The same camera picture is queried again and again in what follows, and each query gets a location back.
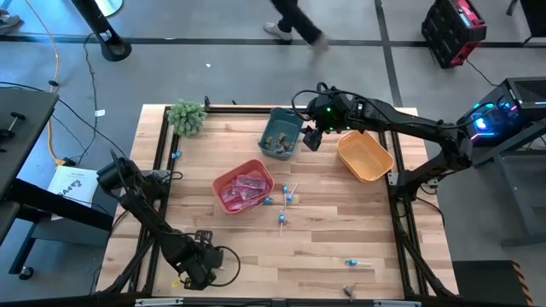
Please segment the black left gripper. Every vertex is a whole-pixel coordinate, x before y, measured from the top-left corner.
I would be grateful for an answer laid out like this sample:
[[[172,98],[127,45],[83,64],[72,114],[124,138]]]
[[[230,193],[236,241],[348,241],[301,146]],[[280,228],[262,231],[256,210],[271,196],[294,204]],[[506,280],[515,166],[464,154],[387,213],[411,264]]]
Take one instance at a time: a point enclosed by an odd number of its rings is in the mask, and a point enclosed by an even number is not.
[[[175,262],[175,270],[185,289],[204,290],[217,279],[213,270],[219,269],[223,260],[224,252],[219,246],[198,245]]]

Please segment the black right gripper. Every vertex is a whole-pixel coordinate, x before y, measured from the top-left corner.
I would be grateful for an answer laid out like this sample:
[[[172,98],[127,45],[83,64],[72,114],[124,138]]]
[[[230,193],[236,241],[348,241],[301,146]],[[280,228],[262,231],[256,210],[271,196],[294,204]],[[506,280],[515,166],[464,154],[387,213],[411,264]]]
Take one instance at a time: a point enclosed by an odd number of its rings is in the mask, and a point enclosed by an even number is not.
[[[303,143],[312,151],[318,150],[323,132],[355,130],[357,104],[345,94],[321,94],[313,98],[306,107],[309,120],[315,123],[314,130],[304,133]]]

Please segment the yellow plastic bin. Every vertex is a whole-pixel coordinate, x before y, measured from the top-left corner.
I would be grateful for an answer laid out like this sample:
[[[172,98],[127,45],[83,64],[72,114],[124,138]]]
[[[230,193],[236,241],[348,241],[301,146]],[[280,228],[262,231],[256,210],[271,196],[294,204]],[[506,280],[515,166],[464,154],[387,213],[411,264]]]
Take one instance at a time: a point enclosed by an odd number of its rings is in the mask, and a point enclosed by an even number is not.
[[[341,162],[360,182],[373,182],[383,177],[394,165],[394,158],[367,131],[352,130],[336,144]]]

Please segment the pink candy pack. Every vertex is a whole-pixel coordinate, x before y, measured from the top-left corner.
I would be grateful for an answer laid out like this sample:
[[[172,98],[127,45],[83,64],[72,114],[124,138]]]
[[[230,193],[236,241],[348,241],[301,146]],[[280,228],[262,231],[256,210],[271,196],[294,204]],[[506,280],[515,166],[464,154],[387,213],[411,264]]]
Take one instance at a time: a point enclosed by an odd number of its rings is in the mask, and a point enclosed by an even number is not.
[[[265,199],[264,195],[256,195],[248,200],[244,200],[241,196],[236,197],[235,199],[230,200],[226,203],[226,208],[228,212],[237,212],[244,210],[250,206],[256,206],[262,203]]]
[[[241,199],[240,189],[233,184],[226,186],[220,191],[220,198],[225,205],[237,202]]]
[[[269,188],[267,180],[259,173],[253,172],[238,175],[235,179],[235,186],[239,188],[252,188],[266,190]]]

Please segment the orange plastic bin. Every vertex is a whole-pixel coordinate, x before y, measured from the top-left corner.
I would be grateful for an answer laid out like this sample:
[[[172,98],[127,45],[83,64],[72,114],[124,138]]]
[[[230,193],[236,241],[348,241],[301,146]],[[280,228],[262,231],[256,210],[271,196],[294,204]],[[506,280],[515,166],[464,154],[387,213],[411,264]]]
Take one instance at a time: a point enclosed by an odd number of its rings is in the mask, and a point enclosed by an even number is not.
[[[272,192],[274,188],[274,181],[272,176],[270,175],[269,171],[266,169],[265,165],[258,159],[251,159],[247,162],[243,163],[242,165],[238,165],[236,168],[234,168],[231,171],[228,171],[227,173],[223,174],[222,176],[218,177],[213,181],[212,184],[212,191],[221,206],[221,208],[229,213],[229,214],[235,214],[237,212],[228,212],[226,205],[222,202],[220,198],[220,191],[222,188],[229,186],[230,184],[233,184],[235,186],[235,179],[238,175],[248,174],[248,173],[259,173],[261,174],[268,182],[269,188],[266,190],[260,190],[260,189],[252,189],[252,188],[239,188],[241,197],[244,200],[248,200],[252,197],[255,197],[256,195],[264,195],[265,198],[270,196],[270,193]]]

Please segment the person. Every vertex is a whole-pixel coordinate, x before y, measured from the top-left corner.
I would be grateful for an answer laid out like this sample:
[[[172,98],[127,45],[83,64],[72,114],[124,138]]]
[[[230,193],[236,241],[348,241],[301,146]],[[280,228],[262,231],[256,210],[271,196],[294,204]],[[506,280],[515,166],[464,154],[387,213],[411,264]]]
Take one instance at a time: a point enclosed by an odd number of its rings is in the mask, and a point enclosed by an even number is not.
[[[17,14],[11,14],[7,9],[0,7],[0,34],[12,31],[20,22],[21,19]]]
[[[292,30],[311,46],[316,55],[328,50],[327,36],[310,20],[298,5],[298,0],[270,0],[282,16],[278,22],[266,22],[264,31],[271,36],[289,42],[293,39]]]

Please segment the green artificial potted plant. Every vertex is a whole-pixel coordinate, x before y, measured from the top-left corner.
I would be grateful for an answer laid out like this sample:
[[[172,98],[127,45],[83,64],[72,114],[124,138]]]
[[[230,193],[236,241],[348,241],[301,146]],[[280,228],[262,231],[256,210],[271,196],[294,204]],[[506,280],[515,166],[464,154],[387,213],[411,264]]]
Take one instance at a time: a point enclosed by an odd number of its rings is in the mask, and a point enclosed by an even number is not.
[[[207,113],[203,105],[195,101],[179,100],[167,111],[167,120],[178,136],[189,137],[199,134]]]

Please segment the red and black crate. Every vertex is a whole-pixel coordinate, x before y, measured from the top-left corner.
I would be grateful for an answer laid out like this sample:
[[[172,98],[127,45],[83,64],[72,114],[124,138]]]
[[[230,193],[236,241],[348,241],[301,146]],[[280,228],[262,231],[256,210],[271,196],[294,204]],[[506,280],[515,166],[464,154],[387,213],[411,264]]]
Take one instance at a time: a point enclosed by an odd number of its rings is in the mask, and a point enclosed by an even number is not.
[[[485,20],[471,0],[434,0],[421,23],[421,35],[444,69],[462,66],[486,32]]]

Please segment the black computer with lights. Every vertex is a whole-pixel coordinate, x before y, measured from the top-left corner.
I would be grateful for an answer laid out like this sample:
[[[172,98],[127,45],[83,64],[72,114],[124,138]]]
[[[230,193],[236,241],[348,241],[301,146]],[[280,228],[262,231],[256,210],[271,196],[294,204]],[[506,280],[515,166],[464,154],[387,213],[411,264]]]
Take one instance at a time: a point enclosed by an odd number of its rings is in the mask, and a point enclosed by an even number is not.
[[[476,148],[486,148],[545,118],[546,77],[506,78],[457,123]]]

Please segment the grey metal stand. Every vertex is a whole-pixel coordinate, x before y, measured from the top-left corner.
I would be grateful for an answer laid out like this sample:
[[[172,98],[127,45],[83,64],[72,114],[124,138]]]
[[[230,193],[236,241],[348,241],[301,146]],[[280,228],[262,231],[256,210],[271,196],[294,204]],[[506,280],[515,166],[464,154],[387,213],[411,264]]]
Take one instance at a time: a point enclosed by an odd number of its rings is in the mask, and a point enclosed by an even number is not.
[[[495,147],[477,149],[473,157],[476,168],[490,162],[497,167],[514,203],[522,236],[503,240],[503,247],[546,243],[546,146],[523,148],[541,137],[546,139],[546,119]]]

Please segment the black desk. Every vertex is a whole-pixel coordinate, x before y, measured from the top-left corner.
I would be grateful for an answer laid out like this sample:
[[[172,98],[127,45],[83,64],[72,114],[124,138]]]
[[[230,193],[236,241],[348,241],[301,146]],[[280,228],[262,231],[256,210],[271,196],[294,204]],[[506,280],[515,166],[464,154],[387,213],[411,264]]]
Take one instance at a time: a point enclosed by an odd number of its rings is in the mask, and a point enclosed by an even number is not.
[[[96,229],[111,229],[112,218],[100,206],[84,206],[17,177],[58,101],[57,94],[0,88],[0,245],[15,219],[32,224],[9,269],[22,280],[34,275],[25,261],[36,241],[34,229],[43,220],[57,215]]]

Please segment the black floor stand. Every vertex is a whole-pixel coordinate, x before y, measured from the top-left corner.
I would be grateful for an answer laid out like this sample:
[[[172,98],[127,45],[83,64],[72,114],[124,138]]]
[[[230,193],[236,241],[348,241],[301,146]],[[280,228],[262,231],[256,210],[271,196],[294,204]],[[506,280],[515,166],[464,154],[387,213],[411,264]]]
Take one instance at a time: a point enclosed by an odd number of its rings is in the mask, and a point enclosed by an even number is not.
[[[102,56],[108,61],[122,61],[127,58],[132,47],[110,25],[95,0],[71,0],[82,15],[97,42],[101,46]]]

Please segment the white round floor base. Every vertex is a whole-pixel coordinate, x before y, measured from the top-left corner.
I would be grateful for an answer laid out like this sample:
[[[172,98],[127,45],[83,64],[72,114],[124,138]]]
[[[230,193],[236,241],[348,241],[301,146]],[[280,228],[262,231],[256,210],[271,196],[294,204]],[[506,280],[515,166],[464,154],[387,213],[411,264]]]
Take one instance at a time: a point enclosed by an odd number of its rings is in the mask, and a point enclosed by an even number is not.
[[[118,13],[123,7],[124,0],[94,0],[105,17]]]

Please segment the silver aluminium bracket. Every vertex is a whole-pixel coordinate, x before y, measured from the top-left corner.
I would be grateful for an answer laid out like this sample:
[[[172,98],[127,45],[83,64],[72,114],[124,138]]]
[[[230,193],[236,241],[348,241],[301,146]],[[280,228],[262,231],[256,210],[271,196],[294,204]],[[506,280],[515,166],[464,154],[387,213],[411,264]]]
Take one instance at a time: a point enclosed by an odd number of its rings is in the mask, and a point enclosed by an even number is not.
[[[373,307],[421,307],[421,303],[406,300],[374,300]]]
[[[183,298],[140,298],[134,307],[175,307],[184,304]]]

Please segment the black aluminium table frame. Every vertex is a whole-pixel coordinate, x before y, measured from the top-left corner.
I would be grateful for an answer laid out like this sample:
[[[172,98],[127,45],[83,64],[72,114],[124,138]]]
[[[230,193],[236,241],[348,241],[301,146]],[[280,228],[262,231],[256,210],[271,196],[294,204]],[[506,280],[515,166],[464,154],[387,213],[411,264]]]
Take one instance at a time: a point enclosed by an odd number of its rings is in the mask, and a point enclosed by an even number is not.
[[[131,296],[183,298],[183,305],[358,304],[365,299],[401,299],[403,278],[415,291],[423,288],[411,259],[400,261],[388,204],[388,183],[358,181],[338,159],[336,134],[326,135],[312,152],[299,144],[292,157],[280,161],[258,148],[269,108],[235,106],[230,113],[212,108],[204,130],[178,139],[165,118],[165,107],[142,108],[131,158],[144,170],[181,173],[171,192],[156,207],[175,229],[213,232],[223,246],[224,265],[217,284],[203,291],[186,290],[160,252],[144,255],[121,291]],[[173,159],[171,154],[180,151]],[[225,212],[212,191],[215,179],[248,160],[258,159],[274,181],[273,203],[236,214]],[[288,194],[283,207],[282,185]],[[279,236],[279,212],[285,224]],[[345,265],[355,258],[371,267]],[[343,293],[353,285],[351,303]]]

